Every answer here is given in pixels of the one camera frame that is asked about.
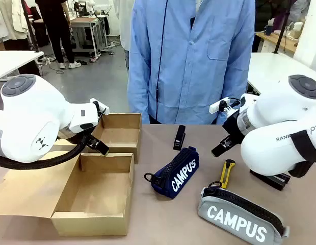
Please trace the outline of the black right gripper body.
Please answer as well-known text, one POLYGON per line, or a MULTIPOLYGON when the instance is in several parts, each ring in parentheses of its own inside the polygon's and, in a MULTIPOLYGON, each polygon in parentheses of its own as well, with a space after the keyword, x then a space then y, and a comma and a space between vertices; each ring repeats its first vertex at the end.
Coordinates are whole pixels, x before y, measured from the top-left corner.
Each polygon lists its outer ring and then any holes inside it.
POLYGON ((222 140, 223 143, 242 143, 250 127, 247 117, 247 109, 224 109, 227 119, 222 125, 224 130, 229 134, 222 140))

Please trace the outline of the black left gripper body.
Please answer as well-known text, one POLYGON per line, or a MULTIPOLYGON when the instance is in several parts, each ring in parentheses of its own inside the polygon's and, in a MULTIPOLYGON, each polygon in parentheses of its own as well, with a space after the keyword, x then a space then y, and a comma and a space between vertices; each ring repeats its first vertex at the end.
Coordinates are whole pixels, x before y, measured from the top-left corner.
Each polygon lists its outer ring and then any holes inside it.
POLYGON ((72 125, 62 128, 58 132, 59 139, 66 139, 70 143, 92 143, 95 137, 92 136, 92 132, 97 126, 97 122, 87 122, 82 124, 72 125))

